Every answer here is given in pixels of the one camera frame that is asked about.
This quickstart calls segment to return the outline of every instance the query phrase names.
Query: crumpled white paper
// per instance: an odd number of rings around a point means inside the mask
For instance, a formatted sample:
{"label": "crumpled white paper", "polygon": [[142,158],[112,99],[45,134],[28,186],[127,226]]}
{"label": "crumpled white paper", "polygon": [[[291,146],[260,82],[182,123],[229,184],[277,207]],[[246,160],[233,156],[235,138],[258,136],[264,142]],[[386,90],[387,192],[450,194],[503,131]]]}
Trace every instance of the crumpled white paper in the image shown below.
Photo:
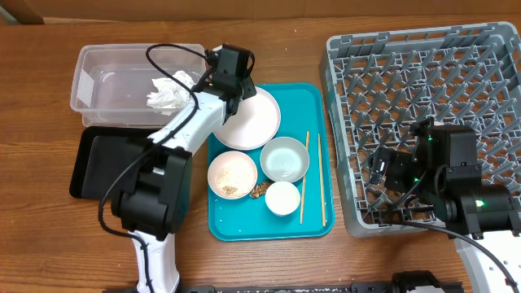
{"label": "crumpled white paper", "polygon": [[[194,80],[184,71],[176,72],[173,77],[185,84],[191,89],[195,85]],[[190,100],[190,93],[183,89],[177,82],[168,77],[152,79],[152,83],[158,92],[151,92],[147,95],[147,106],[153,108],[173,108],[182,109]],[[161,112],[164,115],[170,115],[172,112]]]}

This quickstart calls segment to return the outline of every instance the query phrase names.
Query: white bowl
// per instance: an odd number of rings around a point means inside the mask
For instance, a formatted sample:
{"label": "white bowl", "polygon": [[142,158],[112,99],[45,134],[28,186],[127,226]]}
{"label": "white bowl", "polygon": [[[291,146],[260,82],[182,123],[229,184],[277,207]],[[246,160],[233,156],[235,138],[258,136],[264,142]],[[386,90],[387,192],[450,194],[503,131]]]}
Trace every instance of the white bowl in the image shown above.
{"label": "white bowl", "polygon": [[300,205],[300,192],[290,182],[275,182],[266,191],[266,205],[277,216],[287,216]]}
{"label": "white bowl", "polygon": [[262,149],[260,167],[272,181],[295,182],[308,171],[309,154],[294,138],[275,138]]}
{"label": "white bowl", "polygon": [[239,103],[237,114],[231,116],[215,137],[229,148],[249,151],[264,146],[280,126],[280,108],[266,90],[256,87],[257,94]]}
{"label": "white bowl", "polygon": [[223,199],[241,199],[252,191],[256,182],[255,163],[240,151],[224,152],[208,167],[208,185]]}

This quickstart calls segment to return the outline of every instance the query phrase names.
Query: beige bowl with food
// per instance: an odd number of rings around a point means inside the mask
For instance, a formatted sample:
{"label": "beige bowl with food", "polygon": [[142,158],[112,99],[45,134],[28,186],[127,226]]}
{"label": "beige bowl with food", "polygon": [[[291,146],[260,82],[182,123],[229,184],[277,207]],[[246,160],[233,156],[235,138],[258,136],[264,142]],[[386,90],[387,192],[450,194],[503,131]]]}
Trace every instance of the beige bowl with food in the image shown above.
{"label": "beige bowl with food", "polygon": [[227,151],[208,167],[208,185],[223,199],[240,199],[257,182],[257,167],[252,158],[240,151]]}

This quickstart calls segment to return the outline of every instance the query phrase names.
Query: gray wire dish rack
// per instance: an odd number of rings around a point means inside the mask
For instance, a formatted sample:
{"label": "gray wire dish rack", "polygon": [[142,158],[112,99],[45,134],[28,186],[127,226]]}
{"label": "gray wire dish rack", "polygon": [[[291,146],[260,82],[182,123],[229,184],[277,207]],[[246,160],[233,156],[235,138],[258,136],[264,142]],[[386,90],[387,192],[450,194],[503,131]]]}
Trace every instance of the gray wire dish rack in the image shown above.
{"label": "gray wire dish rack", "polygon": [[[501,22],[331,37],[320,64],[335,136],[337,178],[348,232],[356,237],[419,231],[381,222],[401,194],[371,186],[377,147],[412,151],[408,135],[428,116],[477,133],[484,184],[501,183],[521,206],[520,39]],[[409,221],[444,226],[432,212]]]}

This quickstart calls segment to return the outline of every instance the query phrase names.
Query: blue tray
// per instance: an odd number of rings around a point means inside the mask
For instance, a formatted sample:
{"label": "blue tray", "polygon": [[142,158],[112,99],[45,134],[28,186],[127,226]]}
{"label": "blue tray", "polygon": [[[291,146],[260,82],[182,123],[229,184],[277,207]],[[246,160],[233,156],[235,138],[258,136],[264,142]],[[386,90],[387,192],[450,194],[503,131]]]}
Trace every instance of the blue tray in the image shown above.
{"label": "blue tray", "polygon": [[[213,235],[223,241],[260,240],[280,238],[320,237],[335,223],[331,171],[327,154],[326,125],[322,111],[322,97],[309,83],[258,85],[267,90],[280,106],[282,120],[275,137],[292,137],[305,145],[309,131],[309,170],[306,179],[304,220],[300,224],[300,207],[289,216],[275,216],[266,206],[265,197],[253,199],[249,195],[235,200],[217,196],[208,188],[208,225]],[[322,227],[320,178],[318,174],[317,134],[322,147],[324,203],[326,226]],[[218,155],[231,149],[212,134],[208,139],[208,166]],[[268,180],[259,163],[262,147],[245,151],[257,166],[257,184]],[[302,192],[302,179],[295,182]]]}

